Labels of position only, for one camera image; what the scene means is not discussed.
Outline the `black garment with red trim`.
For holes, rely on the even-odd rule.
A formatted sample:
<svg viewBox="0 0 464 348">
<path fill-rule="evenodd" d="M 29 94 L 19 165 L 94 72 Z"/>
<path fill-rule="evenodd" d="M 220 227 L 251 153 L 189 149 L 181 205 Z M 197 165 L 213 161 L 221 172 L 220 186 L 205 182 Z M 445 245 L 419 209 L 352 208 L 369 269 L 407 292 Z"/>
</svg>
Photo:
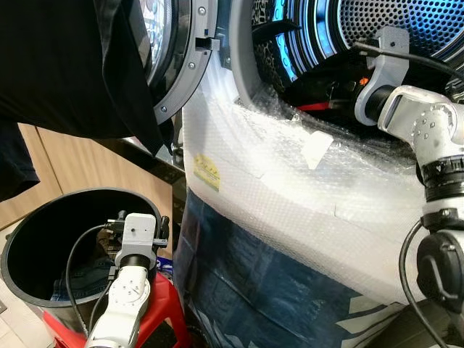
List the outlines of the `black garment with red trim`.
<svg viewBox="0 0 464 348">
<path fill-rule="evenodd" d="M 296 107 L 300 112 L 327 116 L 352 117 L 350 112 L 327 112 L 326 87 L 329 80 L 328 73 L 367 74 L 364 70 L 349 70 L 335 67 L 335 69 L 313 70 L 299 76 L 295 82 L 284 89 L 281 97 L 289 105 Z"/>
</svg>

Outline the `front loading washing machine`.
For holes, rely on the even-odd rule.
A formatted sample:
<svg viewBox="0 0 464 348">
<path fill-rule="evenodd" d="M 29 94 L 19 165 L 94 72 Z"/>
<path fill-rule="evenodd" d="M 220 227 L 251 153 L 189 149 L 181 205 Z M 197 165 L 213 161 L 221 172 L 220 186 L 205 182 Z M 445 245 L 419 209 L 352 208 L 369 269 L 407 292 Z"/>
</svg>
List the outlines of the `front loading washing machine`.
<svg viewBox="0 0 464 348">
<path fill-rule="evenodd" d="M 268 40 L 269 37 L 272 36 L 272 34 L 275 33 L 278 28 L 283 27 L 283 23 L 280 22 L 278 24 L 265 24 L 259 26 L 257 29 L 254 29 L 252 26 L 252 3 L 253 0 L 230 0 L 221 4 L 219 10 L 221 46 L 217 55 L 209 60 L 207 67 L 218 66 L 232 70 L 236 79 L 236 85 L 239 87 L 239 93 L 241 93 L 241 100 L 243 103 L 245 103 L 245 105 L 252 105 L 255 103 L 257 89 L 262 87 L 270 89 L 273 92 L 275 99 L 277 99 L 279 102 L 282 102 L 283 104 L 300 112 L 298 109 L 296 109 L 296 107 L 289 105 L 282 99 L 281 95 L 284 89 L 279 91 L 276 89 L 274 84 L 269 83 L 265 79 L 265 64 L 259 61 L 258 57 L 255 55 L 255 38 L 264 38 L 265 40 Z M 384 53 L 389 56 L 399 57 L 399 59 L 406 59 L 409 63 L 409 66 L 411 63 L 427 66 L 428 75 L 431 77 L 450 80 L 450 82 L 461 82 L 462 80 L 461 74 L 459 72 L 455 72 L 455 70 L 452 70 L 451 67 L 447 65 L 447 63 L 432 59 L 429 56 L 420 57 L 418 55 L 412 55 L 410 52 L 407 54 L 400 54 L 398 52 L 387 53 L 385 51 Z M 315 67 L 314 70 L 335 69 L 335 67 L 341 67 L 342 69 L 349 70 L 364 70 L 365 73 L 370 75 L 373 73 L 373 70 L 368 69 L 367 67 L 365 54 L 352 50 L 352 45 L 349 51 L 345 51 L 333 56 L 331 59 L 326 60 L 321 65 Z M 403 79 L 401 86 L 408 86 L 407 82 L 405 82 L 408 72 L 405 73 L 405 78 Z M 362 123 L 359 123 L 357 117 L 355 117 L 355 112 L 354 116 L 352 117 L 327 117 L 309 114 L 307 112 L 301 113 L 308 114 L 312 118 L 329 123 L 329 125 L 335 125 L 344 128 L 354 133 L 361 139 L 373 140 L 377 144 L 385 142 L 386 137 L 390 136 L 387 135 L 387 133 L 381 132 L 381 130 L 377 129 L 376 126 L 366 126 L 362 125 Z M 424 187 L 421 181 L 420 169 L 418 169 L 416 159 L 415 177 L 417 177 L 418 181 L 420 181 L 421 185 Z M 421 228 L 420 226 L 421 218 L 415 221 L 411 228 L 409 228 L 407 235 L 403 239 L 399 253 L 399 279 L 405 295 L 405 299 L 407 299 L 404 304 L 401 304 L 403 305 L 403 310 L 405 306 L 415 304 L 418 299 L 427 298 L 422 293 L 421 289 L 418 288 L 417 281 L 415 281 L 418 276 L 418 248 L 420 248 L 421 242 L 424 241 L 424 239 L 426 239 L 428 236 L 428 230 Z"/>
</svg>

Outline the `blue denim jeans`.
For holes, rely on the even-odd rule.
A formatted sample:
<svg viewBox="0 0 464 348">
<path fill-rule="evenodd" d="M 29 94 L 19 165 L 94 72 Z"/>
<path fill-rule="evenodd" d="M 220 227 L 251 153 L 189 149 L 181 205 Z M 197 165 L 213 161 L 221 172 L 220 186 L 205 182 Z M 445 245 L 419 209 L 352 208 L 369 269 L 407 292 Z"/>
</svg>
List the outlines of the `blue denim jeans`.
<svg viewBox="0 0 464 348">
<path fill-rule="evenodd" d="M 72 293 L 79 299 L 102 293 L 113 265 L 113 259 L 107 253 L 76 253 L 70 268 Z"/>
</svg>

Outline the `white tape piece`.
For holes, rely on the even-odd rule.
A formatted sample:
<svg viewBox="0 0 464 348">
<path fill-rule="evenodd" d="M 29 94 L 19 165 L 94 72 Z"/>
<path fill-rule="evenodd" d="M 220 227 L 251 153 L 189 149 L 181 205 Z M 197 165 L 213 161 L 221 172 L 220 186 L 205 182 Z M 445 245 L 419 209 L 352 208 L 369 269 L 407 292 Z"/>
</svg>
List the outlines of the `white tape piece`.
<svg viewBox="0 0 464 348">
<path fill-rule="evenodd" d="M 309 170 L 318 168 L 333 142 L 334 137 L 322 130 L 314 130 L 304 137 L 299 155 Z"/>
</svg>

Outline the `wooden cabinet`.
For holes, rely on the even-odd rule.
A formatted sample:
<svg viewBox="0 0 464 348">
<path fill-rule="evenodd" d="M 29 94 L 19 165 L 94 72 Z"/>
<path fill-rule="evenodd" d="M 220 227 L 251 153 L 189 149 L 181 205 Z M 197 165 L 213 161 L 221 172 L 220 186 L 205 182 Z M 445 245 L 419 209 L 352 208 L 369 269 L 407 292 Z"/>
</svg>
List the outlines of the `wooden cabinet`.
<svg viewBox="0 0 464 348">
<path fill-rule="evenodd" d="M 133 190 L 173 217 L 173 193 L 163 182 L 91 139 L 63 135 L 32 125 L 19 125 L 40 178 L 33 188 L 0 202 L 0 228 L 20 221 L 36 207 L 58 196 L 89 188 Z"/>
</svg>

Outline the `blue white package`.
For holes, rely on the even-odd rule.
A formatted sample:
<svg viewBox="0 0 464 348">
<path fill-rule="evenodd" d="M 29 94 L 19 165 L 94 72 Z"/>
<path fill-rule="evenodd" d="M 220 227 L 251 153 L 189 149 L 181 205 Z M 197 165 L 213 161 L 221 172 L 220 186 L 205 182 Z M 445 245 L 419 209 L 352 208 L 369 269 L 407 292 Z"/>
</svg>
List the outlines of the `blue white package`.
<svg viewBox="0 0 464 348">
<path fill-rule="evenodd" d="M 169 279 L 169 281 L 173 280 L 173 276 L 175 275 L 175 265 L 171 258 L 156 256 L 155 269 L 160 275 Z"/>
</svg>

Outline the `black round bucket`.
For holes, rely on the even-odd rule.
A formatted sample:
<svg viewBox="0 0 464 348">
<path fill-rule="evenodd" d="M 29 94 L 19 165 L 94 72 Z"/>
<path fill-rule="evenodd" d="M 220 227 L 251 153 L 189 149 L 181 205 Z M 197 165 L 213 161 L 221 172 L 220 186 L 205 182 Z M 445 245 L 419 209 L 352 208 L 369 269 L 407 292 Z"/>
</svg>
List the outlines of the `black round bucket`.
<svg viewBox="0 0 464 348">
<path fill-rule="evenodd" d="M 0 253 L 0 279 L 26 304 L 80 330 L 102 295 L 77 298 L 70 285 L 76 253 L 103 252 L 96 239 L 83 232 L 115 219 L 120 212 L 162 217 L 145 196 L 122 188 L 90 188 L 50 200 L 26 215 Z"/>
</svg>

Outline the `perforated steel washer drum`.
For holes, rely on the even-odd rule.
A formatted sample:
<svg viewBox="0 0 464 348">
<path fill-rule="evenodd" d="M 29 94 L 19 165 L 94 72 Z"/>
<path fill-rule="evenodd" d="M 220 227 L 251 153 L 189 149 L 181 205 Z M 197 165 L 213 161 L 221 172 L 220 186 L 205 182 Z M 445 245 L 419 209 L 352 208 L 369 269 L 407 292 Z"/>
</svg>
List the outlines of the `perforated steel washer drum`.
<svg viewBox="0 0 464 348">
<path fill-rule="evenodd" d="M 279 91 L 384 27 L 404 29 L 409 52 L 464 72 L 464 0 L 253 0 L 252 26 L 283 23 L 255 38 L 265 79 Z"/>
</svg>

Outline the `red plastic stool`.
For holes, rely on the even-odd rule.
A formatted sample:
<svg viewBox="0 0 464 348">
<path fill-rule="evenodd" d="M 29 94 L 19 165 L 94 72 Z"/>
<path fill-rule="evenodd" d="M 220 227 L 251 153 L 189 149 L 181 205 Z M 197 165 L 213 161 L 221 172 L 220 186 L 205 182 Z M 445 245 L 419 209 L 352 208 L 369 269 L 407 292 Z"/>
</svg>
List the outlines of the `red plastic stool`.
<svg viewBox="0 0 464 348">
<path fill-rule="evenodd" d="M 42 321 L 51 334 L 55 348 L 83 348 L 86 339 L 42 311 Z M 148 311 L 141 319 L 136 348 L 192 348 L 188 325 L 175 286 L 166 276 L 156 274 Z"/>
</svg>

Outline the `yellow rectangular label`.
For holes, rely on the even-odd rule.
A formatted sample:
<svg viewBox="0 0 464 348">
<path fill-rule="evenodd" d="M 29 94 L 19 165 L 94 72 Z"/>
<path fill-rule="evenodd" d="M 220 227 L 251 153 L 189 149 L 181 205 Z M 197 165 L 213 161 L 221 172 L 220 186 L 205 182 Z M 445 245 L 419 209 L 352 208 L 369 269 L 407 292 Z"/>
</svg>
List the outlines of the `yellow rectangular label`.
<svg viewBox="0 0 464 348">
<path fill-rule="evenodd" d="M 206 183 L 209 188 L 219 191 L 221 175 L 216 164 L 205 154 L 194 156 L 194 175 Z"/>
</svg>

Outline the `navy hanging cloth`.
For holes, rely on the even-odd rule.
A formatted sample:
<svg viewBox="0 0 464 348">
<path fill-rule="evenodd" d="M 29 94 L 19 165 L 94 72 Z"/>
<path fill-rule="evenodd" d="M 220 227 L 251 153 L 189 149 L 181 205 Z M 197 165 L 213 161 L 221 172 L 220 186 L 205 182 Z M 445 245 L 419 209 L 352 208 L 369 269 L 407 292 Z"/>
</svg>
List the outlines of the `navy hanging cloth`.
<svg viewBox="0 0 464 348">
<path fill-rule="evenodd" d="M 17 123 L 0 120 L 0 202 L 19 196 L 40 183 Z"/>
</svg>

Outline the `clear bubble wrap sheet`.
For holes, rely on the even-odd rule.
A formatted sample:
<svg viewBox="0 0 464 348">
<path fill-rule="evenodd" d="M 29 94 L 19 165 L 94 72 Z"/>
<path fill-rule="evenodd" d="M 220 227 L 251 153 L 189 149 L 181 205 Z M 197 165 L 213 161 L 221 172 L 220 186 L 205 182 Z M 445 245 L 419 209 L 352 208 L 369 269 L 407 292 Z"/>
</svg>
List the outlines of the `clear bubble wrap sheet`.
<svg viewBox="0 0 464 348">
<path fill-rule="evenodd" d="M 315 170 L 299 150 L 323 131 L 334 142 Z M 381 304 L 407 301 L 398 259 L 421 218 L 424 187 L 411 146 L 357 137 L 257 89 L 245 105 L 232 70 L 207 67 L 183 106 L 183 163 L 189 189 L 260 241 Z M 215 191 L 194 175 L 207 155 L 221 176 Z"/>
</svg>

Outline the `blue packaging film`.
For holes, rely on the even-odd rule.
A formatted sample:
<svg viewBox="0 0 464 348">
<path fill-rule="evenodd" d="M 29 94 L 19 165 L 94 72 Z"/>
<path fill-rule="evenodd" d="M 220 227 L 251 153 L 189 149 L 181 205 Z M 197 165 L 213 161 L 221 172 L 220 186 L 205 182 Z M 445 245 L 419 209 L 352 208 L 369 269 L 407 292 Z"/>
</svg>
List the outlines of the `blue packaging film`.
<svg viewBox="0 0 464 348">
<path fill-rule="evenodd" d="M 403 310 L 276 251 L 192 192 L 173 285 L 212 348 L 364 348 Z"/>
</svg>

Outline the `black hanging garment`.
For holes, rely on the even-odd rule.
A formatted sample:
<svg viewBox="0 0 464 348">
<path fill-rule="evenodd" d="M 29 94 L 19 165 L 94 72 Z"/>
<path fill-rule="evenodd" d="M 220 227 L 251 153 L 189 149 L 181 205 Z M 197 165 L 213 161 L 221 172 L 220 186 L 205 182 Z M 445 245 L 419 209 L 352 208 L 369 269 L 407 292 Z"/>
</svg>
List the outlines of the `black hanging garment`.
<svg viewBox="0 0 464 348">
<path fill-rule="evenodd" d="M 139 0 L 0 0 L 0 125 L 168 143 L 139 55 Z"/>
</svg>

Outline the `round grey washer door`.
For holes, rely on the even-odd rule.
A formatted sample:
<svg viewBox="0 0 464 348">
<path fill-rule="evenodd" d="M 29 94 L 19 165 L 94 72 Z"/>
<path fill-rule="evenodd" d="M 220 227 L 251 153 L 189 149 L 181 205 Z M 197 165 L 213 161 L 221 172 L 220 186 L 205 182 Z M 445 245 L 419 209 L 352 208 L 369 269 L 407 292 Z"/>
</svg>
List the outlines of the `round grey washer door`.
<svg viewBox="0 0 464 348">
<path fill-rule="evenodd" d="M 179 112 L 198 89 L 211 56 L 220 50 L 221 0 L 135 0 L 130 8 L 141 23 L 139 56 L 156 122 Z"/>
</svg>

